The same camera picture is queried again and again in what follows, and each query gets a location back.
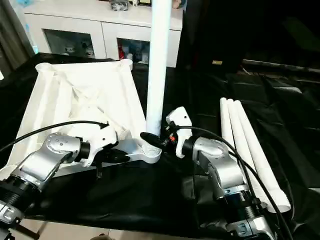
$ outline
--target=white fabric tray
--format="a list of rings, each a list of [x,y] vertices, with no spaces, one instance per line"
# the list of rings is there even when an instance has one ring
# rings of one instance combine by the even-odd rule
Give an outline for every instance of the white fabric tray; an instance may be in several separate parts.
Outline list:
[[[52,124],[90,120],[108,121],[117,131],[119,140],[131,135],[138,145],[142,143],[140,133],[146,131],[146,119],[127,60],[56,65],[40,63],[35,68],[38,77],[17,137]],[[8,177],[8,168],[12,169],[39,149],[48,134],[62,132],[87,139],[99,129],[98,125],[75,124],[22,140],[13,146],[8,163],[0,171],[0,179]],[[66,171],[63,168],[68,168],[68,165],[62,164],[57,176],[88,169],[71,167]]]

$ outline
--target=white pvc pipe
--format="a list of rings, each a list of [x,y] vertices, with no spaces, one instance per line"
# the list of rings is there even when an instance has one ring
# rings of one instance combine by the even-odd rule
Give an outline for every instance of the white pvc pipe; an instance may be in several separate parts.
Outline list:
[[[220,117],[222,138],[235,147],[234,136],[232,134],[231,122],[229,117],[228,103],[225,97],[220,98]]]
[[[257,174],[264,183],[265,187],[268,189],[280,212],[283,213],[289,211],[291,209],[289,200],[284,191],[282,191],[279,187],[278,181],[269,165],[266,155],[259,143],[254,129],[250,124],[241,102],[236,100],[234,102],[234,106],[236,107]],[[268,205],[267,209],[271,213],[276,212],[271,205]]]
[[[171,7],[171,0],[152,0],[146,131],[157,136],[160,135],[164,103]],[[150,157],[160,153],[159,148],[146,142],[142,149]]]
[[[232,99],[228,99],[227,106],[229,110],[229,116],[230,116],[236,150],[239,153],[239,155],[242,157],[242,159],[246,163],[248,163],[250,167],[256,170],[254,161],[251,157],[251,153],[246,141],[244,131],[242,129],[242,126],[238,117],[237,110],[234,106],[234,101]],[[264,193],[263,189],[259,185],[259,182],[256,180],[255,176],[250,171],[248,171],[248,175],[249,175],[255,195],[260,199],[261,202],[270,206],[271,205],[270,201],[268,200],[266,194]]]

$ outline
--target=floor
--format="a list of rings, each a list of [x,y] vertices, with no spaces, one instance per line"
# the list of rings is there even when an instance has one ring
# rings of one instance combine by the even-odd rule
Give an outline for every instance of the floor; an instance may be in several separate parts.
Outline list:
[[[90,240],[100,234],[109,235],[113,240],[191,240],[191,238],[173,237],[146,232],[122,231],[106,228],[70,225],[55,222],[43,222],[24,219],[21,223],[26,228],[40,233],[39,240]],[[31,240],[11,230],[16,240]]]

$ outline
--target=table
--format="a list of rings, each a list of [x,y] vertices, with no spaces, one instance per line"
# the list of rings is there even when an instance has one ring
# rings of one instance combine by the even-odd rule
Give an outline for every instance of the table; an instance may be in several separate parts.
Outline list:
[[[0,145],[16,137],[37,77],[34,66],[95,59],[37,54],[0,83]],[[148,67],[133,79],[146,113]],[[185,106],[194,126],[220,133],[221,97],[241,100],[280,187],[293,210],[285,214],[296,240],[320,239],[320,85],[255,75],[179,72],[168,68],[163,116]],[[10,151],[2,152],[3,164]],[[188,158],[163,154],[156,164],[130,162],[57,177],[26,217],[93,227],[225,239],[208,181]]]

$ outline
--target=shelf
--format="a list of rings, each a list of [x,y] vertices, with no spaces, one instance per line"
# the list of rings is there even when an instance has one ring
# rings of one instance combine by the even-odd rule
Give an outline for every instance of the shelf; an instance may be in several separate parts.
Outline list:
[[[151,27],[149,6],[130,6],[128,11],[113,11],[109,2],[98,0],[42,0],[24,8],[25,14],[57,16],[73,19]],[[182,30],[183,9],[172,9],[170,30]]]

